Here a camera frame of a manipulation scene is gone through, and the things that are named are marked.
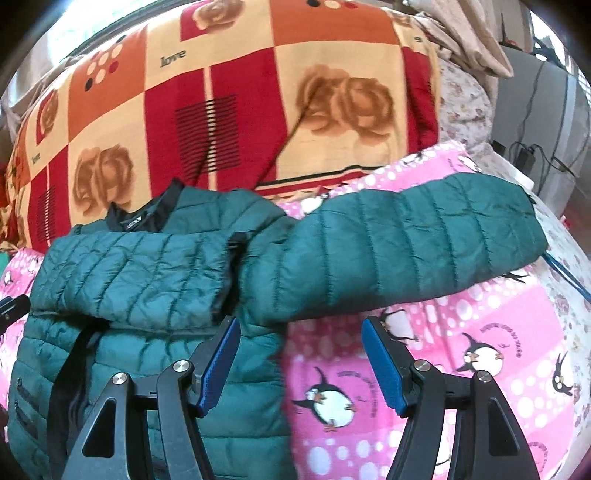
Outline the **green quilted puffer jacket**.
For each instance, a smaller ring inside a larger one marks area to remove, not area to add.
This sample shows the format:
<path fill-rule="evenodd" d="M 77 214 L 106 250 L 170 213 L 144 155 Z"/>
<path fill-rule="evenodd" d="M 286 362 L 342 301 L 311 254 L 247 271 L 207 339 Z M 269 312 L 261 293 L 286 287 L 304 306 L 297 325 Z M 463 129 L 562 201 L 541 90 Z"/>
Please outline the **green quilted puffer jacket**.
<path fill-rule="evenodd" d="M 59 477 L 113 374 L 159 373 L 232 316 L 238 354 L 199 424 L 213 471 L 293 479 L 280 370 L 288 323 L 457 293 L 546 247 L 531 197 L 485 174 L 363 189 L 301 219 L 247 190 L 173 181 L 142 209 L 111 207 L 50 246 L 12 371 L 10 450 L 28 477 Z"/>

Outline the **red orange rose blanket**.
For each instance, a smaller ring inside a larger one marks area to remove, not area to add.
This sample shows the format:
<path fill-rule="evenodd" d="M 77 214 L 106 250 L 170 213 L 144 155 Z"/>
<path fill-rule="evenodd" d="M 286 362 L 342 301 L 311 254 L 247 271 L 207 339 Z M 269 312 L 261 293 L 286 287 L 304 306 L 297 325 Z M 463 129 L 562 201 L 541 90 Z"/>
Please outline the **red orange rose blanket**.
<path fill-rule="evenodd" d="M 44 85 L 1 170 L 1 245 L 43 252 L 173 179 L 271 199 L 332 188 L 438 140 L 437 54 L 359 1 L 198 1 Z"/>

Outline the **beige curtain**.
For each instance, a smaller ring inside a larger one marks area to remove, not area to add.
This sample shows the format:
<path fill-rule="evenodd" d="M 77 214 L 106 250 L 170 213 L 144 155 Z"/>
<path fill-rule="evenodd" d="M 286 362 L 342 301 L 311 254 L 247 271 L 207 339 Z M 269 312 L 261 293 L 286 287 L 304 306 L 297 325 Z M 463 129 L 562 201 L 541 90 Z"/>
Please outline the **beige curtain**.
<path fill-rule="evenodd" d="M 411 1 L 414 19 L 463 69 L 497 78 L 514 75 L 503 48 L 533 50 L 529 10 L 520 1 Z"/>

